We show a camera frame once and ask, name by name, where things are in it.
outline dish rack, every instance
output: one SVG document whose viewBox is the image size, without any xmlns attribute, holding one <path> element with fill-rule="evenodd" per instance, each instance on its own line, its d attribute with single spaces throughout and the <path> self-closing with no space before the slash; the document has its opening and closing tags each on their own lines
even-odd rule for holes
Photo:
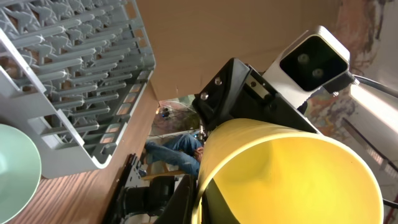
<svg viewBox="0 0 398 224">
<path fill-rule="evenodd" d="M 155 58 L 134 0 L 5 0 L 0 65 L 0 123 L 51 179 L 109 164 Z"/>
</svg>

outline person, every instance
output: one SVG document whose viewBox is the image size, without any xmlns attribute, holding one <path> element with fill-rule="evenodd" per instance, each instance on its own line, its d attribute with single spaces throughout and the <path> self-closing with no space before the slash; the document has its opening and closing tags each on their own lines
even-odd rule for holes
<svg viewBox="0 0 398 224">
<path fill-rule="evenodd" d="M 161 146 L 148 141 L 145 143 L 145 150 L 148 164 L 164 161 L 198 177 L 203 146 L 191 134 L 181 134 Z"/>
</svg>

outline blue jeans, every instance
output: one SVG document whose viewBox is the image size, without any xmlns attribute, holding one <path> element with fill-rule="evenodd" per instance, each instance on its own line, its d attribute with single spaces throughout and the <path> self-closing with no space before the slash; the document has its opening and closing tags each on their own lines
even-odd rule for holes
<svg viewBox="0 0 398 224">
<path fill-rule="evenodd" d="M 160 146 L 154 142 L 146 142 L 147 153 L 152 154 L 153 160 L 164 161 L 177 165 L 187 174 L 198 177 L 200 163 L 193 157 L 193 152 L 201 147 L 201 143 L 191 134 L 181 134 Z"/>
</svg>

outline light green plate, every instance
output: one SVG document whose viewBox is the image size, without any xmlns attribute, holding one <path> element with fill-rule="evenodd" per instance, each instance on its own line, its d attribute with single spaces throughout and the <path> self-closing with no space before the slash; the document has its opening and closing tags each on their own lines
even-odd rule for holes
<svg viewBox="0 0 398 224">
<path fill-rule="evenodd" d="M 0 223 L 30 201 L 42 173 L 35 144 L 22 131 L 0 124 Z"/>
</svg>

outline table surface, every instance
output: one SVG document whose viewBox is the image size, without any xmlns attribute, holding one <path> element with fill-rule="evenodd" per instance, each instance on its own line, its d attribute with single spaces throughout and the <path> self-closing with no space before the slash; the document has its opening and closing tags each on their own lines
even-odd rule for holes
<svg viewBox="0 0 398 224">
<path fill-rule="evenodd" d="M 148 85 L 107 168 L 42 179 L 32 200 L 9 223 L 101 223 L 127 155 L 141 155 L 157 106 Z"/>
</svg>

